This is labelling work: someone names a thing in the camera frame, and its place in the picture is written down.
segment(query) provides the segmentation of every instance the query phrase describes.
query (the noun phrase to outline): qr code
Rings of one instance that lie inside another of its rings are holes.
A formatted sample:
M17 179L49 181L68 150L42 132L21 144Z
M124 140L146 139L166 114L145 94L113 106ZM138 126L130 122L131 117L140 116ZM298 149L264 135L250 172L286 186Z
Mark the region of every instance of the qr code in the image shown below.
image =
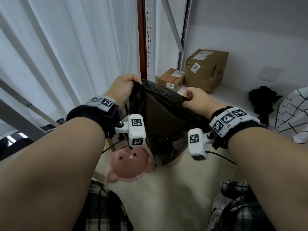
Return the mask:
M142 126L141 119L132 119L132 126Z
M142 145L143 139L133 139L133 146L134 145Z
M189 136L190 143L198 143L199 142L199 134Z
M212 126L212 128L219 133L221 129L224 127L224 124L222 124L220 121L216 121L215 124Z
M222 120L224 123L228 124L233 119L235 119L235 117L228 113L225 116L223 116L220 120Z
M101 104L103 104L107 107L110 107L113 104L113 102L104 98L103 101L101 102Z
M241 116L245 116L247 115L247 113L245 113L243 110L241 109L238 109L238 110L235 110L235 111L231 111L231 113L233 113L235 116L237 117L241 117Z
M205 158L202 155L193 156L194 160L204 160Z
M90 101L91 102L99 102L102 98L99 97L93 97Z

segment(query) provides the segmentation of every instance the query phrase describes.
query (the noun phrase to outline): black plastic bag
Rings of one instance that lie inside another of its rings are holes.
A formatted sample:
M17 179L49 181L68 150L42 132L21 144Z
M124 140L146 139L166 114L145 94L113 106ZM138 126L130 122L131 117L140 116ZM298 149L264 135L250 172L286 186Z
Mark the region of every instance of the black plastic bag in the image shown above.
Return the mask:
M210 131L209 120L184 108L185 100L188 99L153 82L134 83L129 97L129 114L143 117L146 143L157 165L170 163L187 148L190 129Z

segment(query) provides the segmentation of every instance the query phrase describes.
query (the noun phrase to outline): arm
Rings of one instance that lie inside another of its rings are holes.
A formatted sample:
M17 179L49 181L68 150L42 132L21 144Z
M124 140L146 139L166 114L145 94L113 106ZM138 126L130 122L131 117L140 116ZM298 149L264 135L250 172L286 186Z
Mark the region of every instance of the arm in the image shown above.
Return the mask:
M119 76L105 94L123 107L135 75ZM71 230L105 146L102 128L77 117L25 148L0 175L3 230Z
M188 88L184 107L210 119L224 105L204 91ZM258 127L237 132L228 143L256 198L277 230L308 227L308 151L299 144Z

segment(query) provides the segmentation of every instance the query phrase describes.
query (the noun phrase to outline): white curtain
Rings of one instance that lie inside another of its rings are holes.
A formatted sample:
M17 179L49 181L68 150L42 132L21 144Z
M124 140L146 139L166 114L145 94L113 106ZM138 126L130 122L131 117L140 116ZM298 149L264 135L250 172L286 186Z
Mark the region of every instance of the white curtain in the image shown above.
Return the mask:
M137 0L0 0L0 78L54 120L140 74ZM47 121L0 89L39 126ZM0 135L13 128L0 122Z

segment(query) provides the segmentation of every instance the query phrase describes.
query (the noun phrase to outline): black and white grid fabric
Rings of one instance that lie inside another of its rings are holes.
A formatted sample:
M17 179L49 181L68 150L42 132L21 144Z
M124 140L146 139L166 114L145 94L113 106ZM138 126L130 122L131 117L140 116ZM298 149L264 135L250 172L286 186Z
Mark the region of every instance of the black and white grid fabric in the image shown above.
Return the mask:
M282 102L274 131L308 147L308 87L293 91Z

